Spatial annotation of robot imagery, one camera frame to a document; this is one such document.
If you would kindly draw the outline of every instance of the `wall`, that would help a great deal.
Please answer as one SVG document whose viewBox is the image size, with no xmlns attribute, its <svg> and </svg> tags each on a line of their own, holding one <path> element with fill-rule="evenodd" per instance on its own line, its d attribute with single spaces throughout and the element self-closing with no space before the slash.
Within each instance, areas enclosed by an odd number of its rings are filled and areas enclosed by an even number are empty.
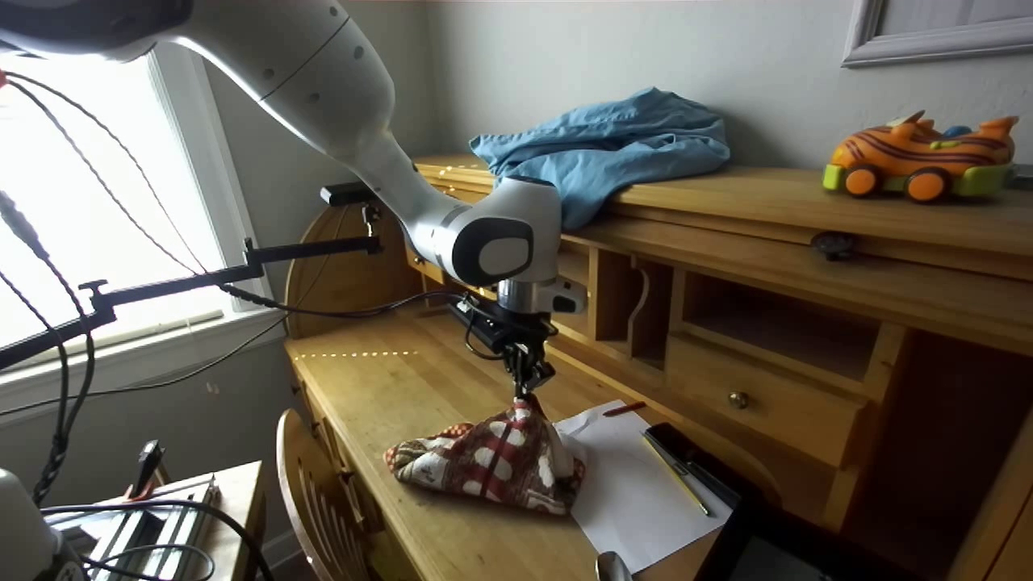
<svg viewBox="0 0 1033 581">
<path fill-rule="evenodd" d="M 343 2 L 395 80 L 392 127 L 411 155 L 436 150 L 427 8 L 422 2 Z M 219 69 L 207 65 L 226 140 L 244 190 L 257 242 L 292 244 L 324 207 L 319 188 L 355 181 L 343 165 L 316 152 L 284 129 Z M 269 269 L 282 297 L 286 265 Z"/>
<path fill-rule="evenodd" d="M 448 151 L 652 85 L 725 115 L 734 161 L 818 167 L 847 134 L 919 109 L 941 125 L 1025 116 L 1033 54 L 840 68 L 851 0 L 435 2 L 431 38 Z"/>
<path fill-rule="evenodd" d="M 89 400 L 75 421 L 68 458 L 46 503 L 118 496 L 133 479 L 140 448 L 158 438 L 167 449 L 165 465 L 174 479 L 262 460 L 265 540 L 272 540 L 290 526 L 279 499 L 274 446 L 280 414 L 298 404 L 289 380 L 287 356 L 280 341 L 273 341 L 174 387 Z M 52 409 L 5 421 L 0 430 L 0 466 L 30 490 L 46 460 L 54 422 Z"/>
</svg>

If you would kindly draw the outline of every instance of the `blue cloth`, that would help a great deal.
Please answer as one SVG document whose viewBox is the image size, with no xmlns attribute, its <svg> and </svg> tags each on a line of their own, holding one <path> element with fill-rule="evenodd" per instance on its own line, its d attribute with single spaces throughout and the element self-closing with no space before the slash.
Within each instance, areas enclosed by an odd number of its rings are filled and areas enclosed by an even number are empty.
<svg viewBox="0 0 1033 581">
<path fill-rule="evenodd" d="M 555 185 L 563 230 L 587 224 L 627 185 L 706 174 L 730 156 L 720 116 L 655 87 L 575 109 L 523 133 L 479 135 L 470 149 L 500 179 Z"/>
</svg>

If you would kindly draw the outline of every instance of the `drawer knob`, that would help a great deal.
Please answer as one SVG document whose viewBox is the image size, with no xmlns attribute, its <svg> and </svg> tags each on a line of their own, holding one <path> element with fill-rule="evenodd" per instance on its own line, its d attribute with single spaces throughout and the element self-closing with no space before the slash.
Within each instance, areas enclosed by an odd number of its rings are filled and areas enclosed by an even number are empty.
<svg viewBox="0 0 1033 581">
<path fill-rule="evenodd" d="M 750 405 L 750 396 L 745 392 L 731 392 L 728 394 L 728 404 L 735 409 L 746 409 Z"/>
</svg>

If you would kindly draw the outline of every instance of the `toy car wheel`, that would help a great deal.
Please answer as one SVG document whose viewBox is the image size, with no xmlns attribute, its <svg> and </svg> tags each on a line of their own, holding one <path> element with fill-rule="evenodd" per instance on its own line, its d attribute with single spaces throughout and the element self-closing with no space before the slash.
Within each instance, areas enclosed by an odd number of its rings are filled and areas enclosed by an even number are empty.
<svg viewBox="0 0 1033 581">
<path fill-rule="evenodd" d="M 882 178 L 874 165 L 857 165 L 847 171 L 843 187 L 854 197 L 865 197 L 882 188 Z"/>
<path fill-rule="evenodd" d="M 922 167 L 908 176 L 904 192 L 912 202 L 931 204 L 950 193 L 953 182 L 950 174 L 941 167 Z"/>
</svg>

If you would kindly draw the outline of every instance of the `wooden chair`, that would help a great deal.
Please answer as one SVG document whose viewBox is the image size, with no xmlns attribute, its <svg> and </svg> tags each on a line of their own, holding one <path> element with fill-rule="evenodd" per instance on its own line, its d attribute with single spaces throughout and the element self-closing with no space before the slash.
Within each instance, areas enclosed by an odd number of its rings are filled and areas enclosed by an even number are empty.
<svg viewBox="0 0 1033 581">
<path fill-rule="evenodd" d="M 280 417 L 276 463 L 290 524 L 319 581 L 378 579 L 341 477 L 293 409 Z"/>
</svg>

